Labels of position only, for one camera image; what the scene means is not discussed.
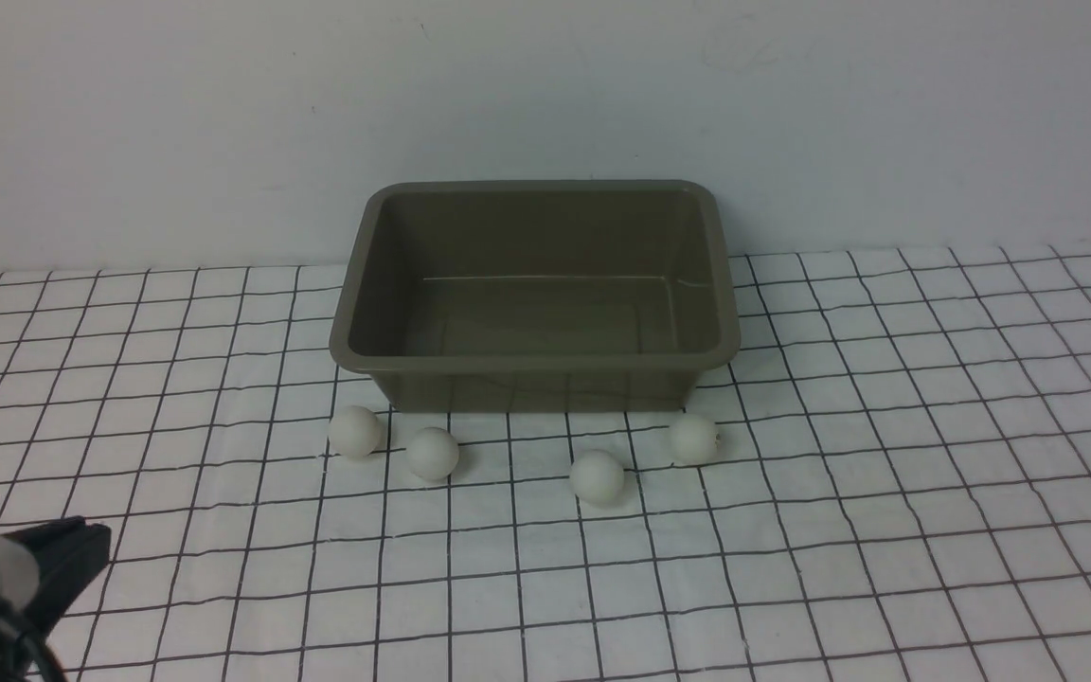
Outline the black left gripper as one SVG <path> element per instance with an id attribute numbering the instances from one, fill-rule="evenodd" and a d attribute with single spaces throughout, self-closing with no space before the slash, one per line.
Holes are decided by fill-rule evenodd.
<path id="1" fill-rule="evenodd" d="M 107 569 L 113 533 L 65 517 L 5 533 L 0 587 L 40 635 L 52 634 L 79 596 Z"/>

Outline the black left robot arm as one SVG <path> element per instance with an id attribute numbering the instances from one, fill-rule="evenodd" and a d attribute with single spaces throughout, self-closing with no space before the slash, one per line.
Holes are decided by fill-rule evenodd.
<path id="1" fill-rule="evenodd" d="M 65 681 L 48 636 L 107 569 L 110 541 L 81 515 L 0 534 L 0 681 Z"/>

